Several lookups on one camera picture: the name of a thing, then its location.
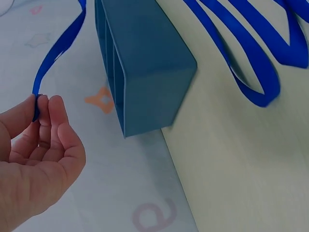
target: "finger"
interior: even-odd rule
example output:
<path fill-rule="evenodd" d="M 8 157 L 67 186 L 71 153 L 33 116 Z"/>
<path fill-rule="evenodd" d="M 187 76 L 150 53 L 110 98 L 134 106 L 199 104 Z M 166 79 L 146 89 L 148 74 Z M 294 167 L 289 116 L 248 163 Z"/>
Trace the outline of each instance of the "finger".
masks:
<path fill-rule="evenodd" d="M 36 147 L 29 159 L 33 160 L 42 160 L 45 153 L 50 148 L 50 139 L 51 139 L 51 121 L 49 117 L 49 110 L 48 110 L 48 97 L 43 95 L 38 98 L 38 107 L 40 110 L 39 122 L 40 122 L 40 129 L 39 129 L 39 146 Z"/>
<path fill-rule="evenodd" d="M 9 162 L 20 163 L 28 159 L 32 151 L 38 146 L 40 123 L 35 121 L 26 128 L 22 136 L 12 146 Z"/>
<path fill-rule="evenodd" d="M 85 149 L 82 141 L 68 123 L 58 128 L 59 139 L 65 149 L 64 158 L 59 163 L 65 170 L 65 188 L 68 189 L 82 172 L 86 164 Z"/>
<path fill-rule="evenodd" d="M 32 94 L 24 102 L 0 114 L 0 123 L 6 127 L 11 139 L 23 132 L 32 122 L 34 103 L 35 97 Z"/>
<path fill-rule="evenodd" d="M 62 123 L 69 123 L 63 100 L 60 96 L 53 96 L 48 103 L 51 121 L 51 143 L 50 149 L 43 157 L 43 161 L 58 162 L 64 156 L 64 147 L 58 136 L 58 127 Z"/>
<path fill-rule="evenodd" d="M 0 161 L 9 161 L 11 139 L 31 123 L 34 112 L 34 95 L 14 108 L 0 114 Z"/>
<path fill-rule="evenodd" d="M 51 149 L 64 150 L 57 132 L 60 124 L 69 122 L 62 98 L 60 96 L 53 96 L 49 100 L 48 109 L 52 125 L 50 147 Z"/>

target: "orange star shape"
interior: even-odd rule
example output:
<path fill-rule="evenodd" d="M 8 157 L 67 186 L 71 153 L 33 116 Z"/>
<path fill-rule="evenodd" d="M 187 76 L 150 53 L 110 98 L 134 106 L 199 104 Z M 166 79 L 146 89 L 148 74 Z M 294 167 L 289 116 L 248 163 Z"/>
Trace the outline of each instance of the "orange star shape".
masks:
<path fill-rule="evenodd" d="M 109 101 L 104 103 L 102 101 L 103 97 L 107 97 Z M 112 109 L 114 108 L 112 94 L 106 87 L 102 87 L 96 95 L 85 98 L 85 102 L 99 107 L 106 114 L 112 112 Z"/>

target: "hand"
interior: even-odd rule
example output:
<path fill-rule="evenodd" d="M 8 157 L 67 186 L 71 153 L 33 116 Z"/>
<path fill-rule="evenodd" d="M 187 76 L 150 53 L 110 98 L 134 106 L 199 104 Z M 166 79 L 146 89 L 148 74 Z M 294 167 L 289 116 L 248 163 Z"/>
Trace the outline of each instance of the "hand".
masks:
<path fill-rule="evenodd" d="M 85 166 L 84 146 L 60 96 L 35 97 L 0 114 L 0 231 L 10 232 L 55 204 Z M 23 134 L 11 146 L 11 140 Z"/>

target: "blue box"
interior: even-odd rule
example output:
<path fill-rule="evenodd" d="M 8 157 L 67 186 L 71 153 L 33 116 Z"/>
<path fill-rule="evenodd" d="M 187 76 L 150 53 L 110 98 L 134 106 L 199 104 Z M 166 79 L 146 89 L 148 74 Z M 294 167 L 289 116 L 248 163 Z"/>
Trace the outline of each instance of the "blue box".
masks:
<path fill-rule="evenodd" d="M 96 28 L 124 137 L 172 125 L 197 62 L 155 0 L 96 0 Z"/>

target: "satin ribbon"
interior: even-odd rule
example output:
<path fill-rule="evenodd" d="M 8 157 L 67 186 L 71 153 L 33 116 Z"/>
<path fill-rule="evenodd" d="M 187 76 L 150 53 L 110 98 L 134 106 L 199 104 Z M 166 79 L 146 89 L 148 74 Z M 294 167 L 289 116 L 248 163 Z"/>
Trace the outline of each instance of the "satin ribbon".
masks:
<path fill-rule="evenodd" d="M 254 73 L 261 84 L 264 94 L 259 93 L 244 84 L 245 77 L 241 71 L 239 71 L 236 75 L 236 70 L 239 70 L 239 67 L 228 54 L 228 49 L 225 46 L 225 42 L 223 41 L 220 33 L 199 3 L 196 0 L 183 1 L 200 20 L 208 34 L 213 39 L 228 67 L 230 68 L 230 71 L 232 72 L 232 75 L 234 76 L 241 92 L 255 105 L 267 107 L 276 97 L 279 96 L 280 83 L 276 70 L 261 46 L 255 41 L 245 27 L 237 21 L 237 19 L 221 3 L 217 0 L 201 0 L 201 3 L 208 7 L 236 37 L 248 57 Z"/>
<path fill-rule="evenodd" d="M 36 74 L 32 89 L 32 93 L 36 97 L 34 117 L 32 120 L 33 122 L 39 117 L 40 114 L 40 111 L 38 109 L 38 97 L 42 79 L 44 78 L 47 71 L 55 63 L 55 61 L 71 47 L 84 23 L 84 19 L 86 16 L 86 0 L 78 0 L 78 2 L 82 8 L 82 12 L 74 20 L 74 22 L 64 31 L 64 33 L 59 37 L 59 39 L 47 53 Z"/>
<path fill-rule="evenodd" d="M 293 11 L 309 23 L 309 2 L 307 0 L 285 0 Z"/>
<path fill-rule="evenodd" d="M 299 68 L 308 67 L 308 46 L 305 35 L 298 24 L 297 18 L 291 12 L 289 6 L 283 0 L 274 0 L 280 5 L 287 14 L 290 45 L 280 36 L 274 27 L 265 19 L 249 2 L 248 0 L 228 0 L 245 19 L 251 24 L 254 30 L 259 34 L 265 42 L 275 59 L 283 65 L 289 65 Z M 290 0 L 293 5 L 303 8 L 301 0 Z M 306 17 L 309 19 L 309 4 L 307 3 Z"/>

